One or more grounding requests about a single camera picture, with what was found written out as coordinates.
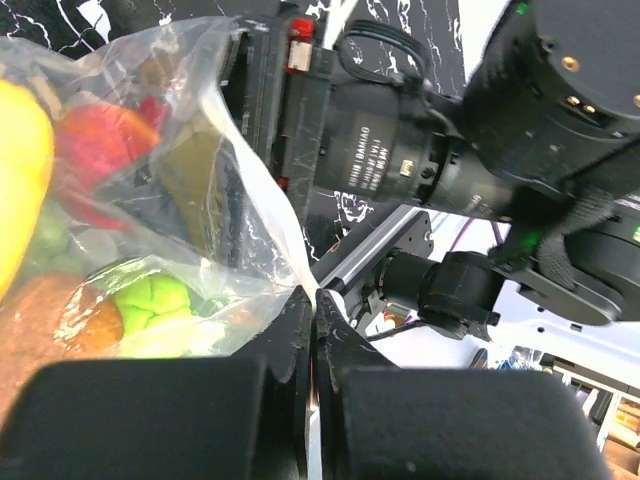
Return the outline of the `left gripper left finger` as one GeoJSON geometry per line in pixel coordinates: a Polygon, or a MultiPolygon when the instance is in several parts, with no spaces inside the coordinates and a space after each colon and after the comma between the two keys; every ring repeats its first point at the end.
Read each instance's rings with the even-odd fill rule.
{"type": "Polygon", "coordinates": [[[40,369],[2,427],[2,477],[305,478],[312,317],[296,289],[228,357],[40,369]]]}

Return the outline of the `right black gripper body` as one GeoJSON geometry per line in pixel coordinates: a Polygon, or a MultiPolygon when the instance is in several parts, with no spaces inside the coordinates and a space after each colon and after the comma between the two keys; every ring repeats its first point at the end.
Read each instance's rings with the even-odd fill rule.
{"type": "Polygon", "coordinates": [[[462,135],[461,104],[427,83],[431,59],[403,31],[346,25],[323,48],[323,21],[242,16],[224,96],[243,137],[305,217],[313,187],[485,220],[513,190],[462,135]]]}

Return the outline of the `green fake grape bunch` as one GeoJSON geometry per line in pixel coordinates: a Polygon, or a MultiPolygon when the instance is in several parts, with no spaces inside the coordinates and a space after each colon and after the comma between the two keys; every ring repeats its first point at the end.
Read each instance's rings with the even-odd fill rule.
{"type": "Polygon", "coordinates": [[[85,273],[82,260],[71,253],[72,226],[71,218],[61,206],[46,198],[22,264],[28,277],[50,271],[85,273]]]}

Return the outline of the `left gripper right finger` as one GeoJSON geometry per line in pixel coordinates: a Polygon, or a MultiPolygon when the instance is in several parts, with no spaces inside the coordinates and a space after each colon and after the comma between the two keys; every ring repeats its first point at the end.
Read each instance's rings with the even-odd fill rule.
{"type": "Polygon", "coordinates": [[[535,371],[401,369],[316,294],[326,479],[606,479],[574,396],[535,371]]]}

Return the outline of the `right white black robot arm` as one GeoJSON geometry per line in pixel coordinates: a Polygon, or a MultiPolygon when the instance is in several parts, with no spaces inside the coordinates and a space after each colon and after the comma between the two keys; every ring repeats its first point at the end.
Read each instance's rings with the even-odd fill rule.
{"type": "Polygon", "coordinates": [[[486,338],[505,281],[578,324],[639,318],[639,5],[511,1],[464,93],[429,49],[369,19],[328,47],[294,5],[224,55],[224,96],[298,214],[313,187],[508,223],[486,254],[377,248],[330,284],[356,315],[385,301],[454,339],[486,338]]]}

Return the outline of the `red fake apple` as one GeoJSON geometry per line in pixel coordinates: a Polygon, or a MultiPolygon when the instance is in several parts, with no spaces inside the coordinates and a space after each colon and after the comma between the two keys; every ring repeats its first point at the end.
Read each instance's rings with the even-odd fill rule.
{"type": "Polygon", "coordinates": [[[160,143],[159,131],[170,113],[171,107],[154,96],[135,110],[100,100],[67,111],[55,125],[52,180],[64,208],[93,227],[125,230],[125,223],[93,205],[95,192],[160,143]]]}

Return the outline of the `green fake wrinkled fruit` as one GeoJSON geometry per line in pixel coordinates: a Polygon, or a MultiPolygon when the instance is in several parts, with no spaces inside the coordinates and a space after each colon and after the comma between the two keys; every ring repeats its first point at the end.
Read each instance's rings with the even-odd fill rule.
{"type": "Polygon", "coordinates": [[[136,279],[117,291],[113,299],[122,317],[125,336],[192,317],[186,285],[165,274],[136,279]]]}

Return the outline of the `polka dot zip top bag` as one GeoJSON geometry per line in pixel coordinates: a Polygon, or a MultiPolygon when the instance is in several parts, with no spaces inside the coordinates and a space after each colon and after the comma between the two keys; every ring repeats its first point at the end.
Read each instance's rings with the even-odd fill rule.
{"type": "Polygon", "coordinates": [[[71,218],[71,253],[85,267],[84,274],[67,273],[111,299],[157,273],[189,291],[190,319],[123,335],[99,357],[227,356],[266,330],[296,289],[313,311],[317,284],[298,215],[225,100],[238,19],[153,27],[76,60],[23,38],[1,41],[2,81],[29,90],[53,127],[44,200],[56,201],[71,218]],[[55,125],[81,105],[103,100],[135,110],[148,96],[171,107],[160,143],[99,186],[93,201],[127,228],[93,227],[53,191],[55,125]]]}

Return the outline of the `yellow fake mango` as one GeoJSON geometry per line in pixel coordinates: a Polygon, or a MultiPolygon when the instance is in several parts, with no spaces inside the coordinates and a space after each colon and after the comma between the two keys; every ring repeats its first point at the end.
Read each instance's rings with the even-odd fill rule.
{"type": "Polygon", "coordinates": [[[16,276],[48,190],[54,159],[49,116],[24,87],[1,82],[1,293],[16,276]]]}

